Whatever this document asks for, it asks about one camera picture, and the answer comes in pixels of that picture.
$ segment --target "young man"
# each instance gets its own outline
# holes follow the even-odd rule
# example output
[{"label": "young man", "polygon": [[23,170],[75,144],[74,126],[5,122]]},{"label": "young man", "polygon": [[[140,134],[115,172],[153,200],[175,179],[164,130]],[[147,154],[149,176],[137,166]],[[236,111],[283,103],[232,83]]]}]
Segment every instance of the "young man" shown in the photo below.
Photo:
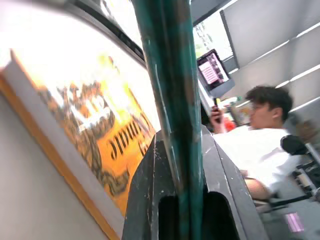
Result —
[{"label": "young man", "polygon": [[298,158],[291,157],[280,145],[281,138],[289,134],[283,124],[293,100],[286,90],[271,86],[253,88],[246,99],[251,104],[250,126],[226,133],[223,112],[215,106],[210,121],[216,134],[226,133],[221,137],[235,141],[232,144],[235,154],[229,157],[243,174],[252,198],[264,200],[279,190],[280,183],[298,163]]}]

